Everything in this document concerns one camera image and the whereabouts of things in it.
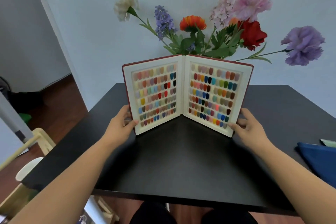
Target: nail color swatch book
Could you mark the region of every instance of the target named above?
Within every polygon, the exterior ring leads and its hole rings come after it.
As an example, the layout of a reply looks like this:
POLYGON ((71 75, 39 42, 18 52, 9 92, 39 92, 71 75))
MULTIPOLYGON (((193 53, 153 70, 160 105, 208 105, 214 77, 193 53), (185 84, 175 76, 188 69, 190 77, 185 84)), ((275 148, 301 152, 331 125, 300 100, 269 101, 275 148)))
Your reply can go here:
POLYGON ((253 66, 174 55, 122 69, 136 135, 182 114, 232 137, 228 122, 237 122, 253 66))

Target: flower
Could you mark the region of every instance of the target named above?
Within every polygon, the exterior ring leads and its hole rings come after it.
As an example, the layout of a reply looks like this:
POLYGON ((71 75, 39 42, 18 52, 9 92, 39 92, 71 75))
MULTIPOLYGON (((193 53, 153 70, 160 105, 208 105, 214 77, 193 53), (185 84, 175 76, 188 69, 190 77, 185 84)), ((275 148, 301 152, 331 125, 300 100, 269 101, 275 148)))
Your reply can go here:
POLYGON ((270 0, 236 0, 233 11, 238 19, 245 21, 250 18, 250 22, 256 21, 258 13, 271 10, 272 1, 270 0))
POLYGON ((213 21, 219 30, 229 25, 233 17, 233 3, 235 0, 219 0, 218 5, 213 8, 210 20, 213 21))
POLYGON ((188 48, 187 51, 188 53, 191 53, 193 50, 195 50, 196 46, 195 46, 195 42, 193 42, 188 48))
POLYGON ((205 24, 205 20, 199 16, 187 16, 182 19, 180 22, 180 30, 185 32, 197 32, 197 27, 200 30, 206 29, 207 24, 205 24))
POLYGON ((155 32, 157 32, 157 37, 162 40, 168 34, 175 33, 177 29, 174 27, 173 18, 170 17, 164 6, 158 5, 155 8, 154 17, 157 26, 155 32))
POLYGON ((236 17, 233 17, 230 21, 229 21, 229 25, 236 25, 238 23, 239 19, 236 17))
POLYGON ((240 29, 244 29, 240 38, 244 40, 243 45, 250 51, 254 51, 256 46, 260 46, 261 43, 265 42, 267 34, 261 31, 259 22, 249 22, 249 20, 247 20, 241 23, 241 21, 239 21, 237 26, 238 28, 240 27, 240 29))
POLYGON ((325 38, 312 26, 293 28, 281 41, 281 45, 289 44, 286 64, 290 66, 308 65, 309 61, 317 60, 322 55, 320 44, 325 43, 325 38))
POLYGON ((127 11, 130 7, 139 10, 138 0, 119 0, 115 2, 113 10, 119 21, 129 20, 130 15, 127 11))

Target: black table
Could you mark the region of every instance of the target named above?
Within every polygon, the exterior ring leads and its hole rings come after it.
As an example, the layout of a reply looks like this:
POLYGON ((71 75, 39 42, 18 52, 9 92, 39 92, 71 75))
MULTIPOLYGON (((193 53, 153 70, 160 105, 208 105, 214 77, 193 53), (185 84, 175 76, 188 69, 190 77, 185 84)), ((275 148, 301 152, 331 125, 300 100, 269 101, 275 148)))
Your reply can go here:
MULTIPOLYGON (((23 184, 41 190, 103 135, 127 104, 117 83, 48 155, 23 184)), ((333 138, 336 119, 289 86, 250 85, 244 107, 280 150, 306 167, 297 142, 333 138)), ((131 134, 107 160, 93 191, 139 200, 295 215, 256 156, 233 140, 184 116, 140 136, 131 134)))

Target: pink flower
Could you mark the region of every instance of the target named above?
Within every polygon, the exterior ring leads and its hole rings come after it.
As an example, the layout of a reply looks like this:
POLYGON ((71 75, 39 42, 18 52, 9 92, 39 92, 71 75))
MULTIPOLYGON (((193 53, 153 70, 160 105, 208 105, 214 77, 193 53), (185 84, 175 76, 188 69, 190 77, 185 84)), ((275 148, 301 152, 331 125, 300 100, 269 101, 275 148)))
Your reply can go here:
POLYGON ((272 1, 270 0, 236 0, 233 5, 235 16, 241 21, 250 18, 250 22, 258 20, 258 13, 269 11, 271 8, 272 1))
POLYGON ((221 30, 229 25, 233 17, 233 4, 235 0, 219 0, 218 5, 213 8, 210 20, 217 29, 221 30))

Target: flower bouquet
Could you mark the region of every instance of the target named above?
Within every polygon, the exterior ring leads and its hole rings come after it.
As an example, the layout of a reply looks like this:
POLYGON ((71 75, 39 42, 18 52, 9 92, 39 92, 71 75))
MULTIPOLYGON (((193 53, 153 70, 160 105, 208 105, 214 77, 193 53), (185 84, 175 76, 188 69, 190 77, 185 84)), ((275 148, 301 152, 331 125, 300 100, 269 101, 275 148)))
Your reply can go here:
MULTIPOLYGON (((232 56, 237 48, 255 51, 256 47, 265 42, 267 34, 261 30, 257 16, 263 11, 271 10, 271 7, 270 0, 219 0, 210 15, 214 29, 208 39, 202 32, 207 24, 199 16, 191 15, 181 20, 180 30, 190 33, 190 37, 183 37, 182 34, 177 34, 174 20, 163 6, 155 7, 156 29, 153 29, 148 19, 145 22, 137 15, 138 0, 119 0, 114 5, 114 12, 119 21, 129 20, 130 15, 140 19, 140 25, 158 37, 164 48, 174 55, 194 54, 225 59, 232 56)), ((285 52, 288 55, 286 64, 305 66, 321 57, 323 50, 320 45, 324 42, 325 39, 314 27, 295 27, 281 41, 281 45, 288 44, 285 49, 262 54, 265 42, 259 51, 236 61, 257 59, 271 63, 264 56, 285 52)))

